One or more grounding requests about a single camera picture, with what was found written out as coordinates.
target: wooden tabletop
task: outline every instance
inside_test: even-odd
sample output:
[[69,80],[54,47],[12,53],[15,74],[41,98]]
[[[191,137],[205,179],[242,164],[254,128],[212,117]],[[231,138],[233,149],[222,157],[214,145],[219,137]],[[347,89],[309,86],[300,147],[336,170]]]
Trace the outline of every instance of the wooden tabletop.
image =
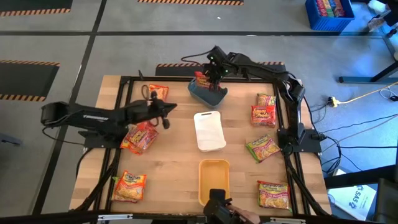
[[[113,109],[120,78],[104,76],[96,107]],[[187,82],[134,82],[132,101],[142,99],[141,86],[150,83],[169,86],[167,101],[178,106],[168,116],[170,128],[164,130],[160,125],[157,128],[160,134],[143,155],[122,149],[118,175],[124,170],[136,175],[146,174],[146,189],[143,201],[113,202],[112,212],[202,214],[203,207],[198,202],[199,162],[204,159],[226,159],[230,163],[229,189],[233,205],[264,216],[291,215],[287,210],[261,208],[257,204],[257,180],[287,183],[282,154],[274,154],[256,164],[244,147],[247,142],[264,134],[269,134],[277,142],[278,125],[275,128],[251,125],[251,105],[256,104],[256,94],[274,95],[271,84],[222,83],[222,87],[228,88],[228,94],[217,110],[221,113],[227,145],[220,151],[203,153],[197,146],[193,116],[209,109],[190,96]],[[287,124],[285,106],[281,105],[284,123]],[[312,127],[305,103],[302,104],[302,122],[306,128]],[[82,160],[70,208],[79,206],[98,183],[103,156],[104,149],[94,149]],[[319,159],[312,153],[300,153],[300,156],[306,186],[323,209],[331,213]],[[296,185],[295,189],[298,210],[303,213]],[[104,187],[100,208],[104,208],[107,192],[108,184]]]

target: blue bowl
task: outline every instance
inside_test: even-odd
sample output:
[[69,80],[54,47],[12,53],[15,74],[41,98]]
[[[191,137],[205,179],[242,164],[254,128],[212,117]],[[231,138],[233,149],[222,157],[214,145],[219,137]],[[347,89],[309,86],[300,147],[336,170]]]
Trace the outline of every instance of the blue bowl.
[[228,93],[228,89],[224,88],[221,91],[210,91],[206,88],[199,87],[196,83],[196,78],[194,78],[188,84],[188,90],[191,93],[191,96],[197,99],[200,103],[203,103],[210,109],[217,109],[217,107],[221,104],[224,97]]

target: yellow container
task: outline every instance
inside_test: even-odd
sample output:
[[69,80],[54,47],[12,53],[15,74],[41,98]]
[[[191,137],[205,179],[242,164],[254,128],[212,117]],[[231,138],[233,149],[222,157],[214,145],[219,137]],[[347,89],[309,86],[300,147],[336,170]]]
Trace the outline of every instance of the yellow container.
[[229,162],[223,159],[205,159],[199,163],[199,203],[209,201],[210,189],[225,190],[229,198]]

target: ramen noodle package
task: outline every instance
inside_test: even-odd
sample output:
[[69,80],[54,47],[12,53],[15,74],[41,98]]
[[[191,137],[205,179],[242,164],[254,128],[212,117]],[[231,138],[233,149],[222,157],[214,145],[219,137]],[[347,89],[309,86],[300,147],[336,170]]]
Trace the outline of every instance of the ramen noodle package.
[[209,89],[211,83],[207,80],[207,77],[202,74],[202,72],[195,72],[195,78],[197,79],[197,86]]
[[257,94],[257,105],[258,106],[272,106],[275,105],[275,97],[265,95],[263,93]]
[[251,106],[251,123],[255,126],[276,125],[275,105]]
[[132,175],[125,170],[123,176],[116,184],[113,199],[115,201],[132,203],[137,203],[144,199],[146,178],[146,175]]
[[169,93],[169,87],[168,86],[161,86],[161,85],[154,85],[150,84],[149,85],[149,92],[155,91],[157,93],[157,98],[163,101],[166,101],[167,94]]
[[120,177],[112,177],[114,184],[113,184],[113,191],[112,191],[112,198],[111,200],[115,200],[115,191],[116,191],[116,186],[118,185],[118,182],[120,180]]
[[252,154],[257,163],[262,162],[272,154],[280,151],[280,148],[268,134],[253,142],[247,143],[246,148]]
[[257,181],[259,186],[259,206],[263,208],[289,209],[289,186]]
[[124,137],[120,148],[141,155],[154,142],[158,132],[148,121],[133,126]]

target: blue crate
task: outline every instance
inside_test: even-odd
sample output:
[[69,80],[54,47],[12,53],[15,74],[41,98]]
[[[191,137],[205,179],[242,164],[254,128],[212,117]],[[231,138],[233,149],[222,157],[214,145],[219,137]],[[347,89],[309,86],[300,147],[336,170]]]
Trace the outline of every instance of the blue crate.
[[346,17],[322,17],[319,15],[316,0],[306,0],[305,8],[307,9],[308,20],[311,29],[341,32],[344,28],[355,19],[353,9],[349,0],[340,0],[341,6],[345,11]]
[[203,103],[208,108],[215,110],[221,104],[224,97],[228,93],[228,89],[224,88],[221,91],[210,91],[205,88],[197,86],[196,78],[188,84],[188,90],[191,96]]

